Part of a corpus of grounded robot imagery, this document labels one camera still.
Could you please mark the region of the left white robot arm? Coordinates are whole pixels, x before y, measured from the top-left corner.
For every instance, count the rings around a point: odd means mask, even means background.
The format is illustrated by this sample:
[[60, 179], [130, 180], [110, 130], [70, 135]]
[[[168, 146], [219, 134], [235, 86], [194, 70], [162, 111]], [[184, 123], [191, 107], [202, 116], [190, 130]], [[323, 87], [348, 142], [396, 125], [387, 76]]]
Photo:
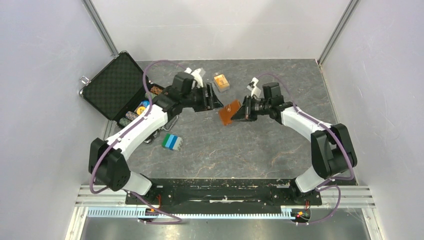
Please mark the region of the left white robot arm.
[[216, 96], [211, 83], [204, 83], [204, 69], [178, 72], [172, 84], [154, 97], [148, 108], [124, 129], [106, 140], [96, 138], [90, 144], [88, 171], [91, 173], [90, 190], [94, 181], [105, 184], [105, 189], [114, 192], [127, 190], [138, 193], [145, 204], [153, 203], [157, 190], [153, 183], [141, 173], [130, 170], [127, 160], [136, 148], [154, 132], [165, 126], [184, 108], [195, 112], [210, 111], [224, 105]]

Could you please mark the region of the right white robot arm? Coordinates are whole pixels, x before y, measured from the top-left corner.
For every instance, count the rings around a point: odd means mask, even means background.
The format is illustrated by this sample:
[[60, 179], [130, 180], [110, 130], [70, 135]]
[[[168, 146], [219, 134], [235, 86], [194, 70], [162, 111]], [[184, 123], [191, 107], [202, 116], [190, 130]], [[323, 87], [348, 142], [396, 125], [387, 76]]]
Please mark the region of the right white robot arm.
[[311, 167], [291, 181], [289, 199], [302, 204], [311, 191], [321, 190], [329, 182], [352, 180], [357, 157], [347, 127], [318, 120], [294, 103], [285, 101], [279, 83], [266, 83], [259, 90], [257, 82], [257, 78], [250, 82], [247, 88], [251, 93], [231, 120], [253, 122], [258, 116], [269, 116], [309, 141]]

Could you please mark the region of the brown leather card holder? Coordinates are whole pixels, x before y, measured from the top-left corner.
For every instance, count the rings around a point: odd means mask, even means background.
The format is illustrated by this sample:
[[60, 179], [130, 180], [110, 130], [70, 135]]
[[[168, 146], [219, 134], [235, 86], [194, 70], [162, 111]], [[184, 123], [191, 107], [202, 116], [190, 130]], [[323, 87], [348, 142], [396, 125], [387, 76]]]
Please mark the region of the brown leather card holder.
[[221, 110], [219, 110], [218, 115], [221, 120], [221, 123], [224, 126], [231, 124], [233, 122], [231, 118], [240, 109], [240, 107], [241, 107], [240, 101], [235, 99], [230, 104], [225, 105]]

